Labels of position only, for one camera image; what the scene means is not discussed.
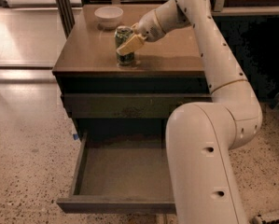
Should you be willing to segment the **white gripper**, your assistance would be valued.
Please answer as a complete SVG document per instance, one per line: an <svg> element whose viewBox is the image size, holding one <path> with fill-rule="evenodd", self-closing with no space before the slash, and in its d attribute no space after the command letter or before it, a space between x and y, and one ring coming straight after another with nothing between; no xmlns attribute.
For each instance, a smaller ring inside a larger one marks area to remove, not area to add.
<svg viewBox="0 0 279 224"><path fill-rule="evenodd" d="M145 42L156 42L165 37L155 9L144 15L139 22L132 25L131 29L134 35L117 48L117 54L120 56L139 50L144 46Z"/></svg>

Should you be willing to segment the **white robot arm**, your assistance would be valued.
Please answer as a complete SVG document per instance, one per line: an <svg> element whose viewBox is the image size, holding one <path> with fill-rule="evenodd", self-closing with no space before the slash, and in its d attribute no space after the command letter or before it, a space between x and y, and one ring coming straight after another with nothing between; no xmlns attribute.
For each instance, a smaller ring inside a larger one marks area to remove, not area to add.
<svg viewBox="0 0 279 224"><path fill-rule="evenodd" d="M229 152L262 123L257 96L211 16L209 0L170 0L133 26L117 49L126 55L176 28L192 25L211 95L170 115L166 151L178 224L248 224Z"/></svg>

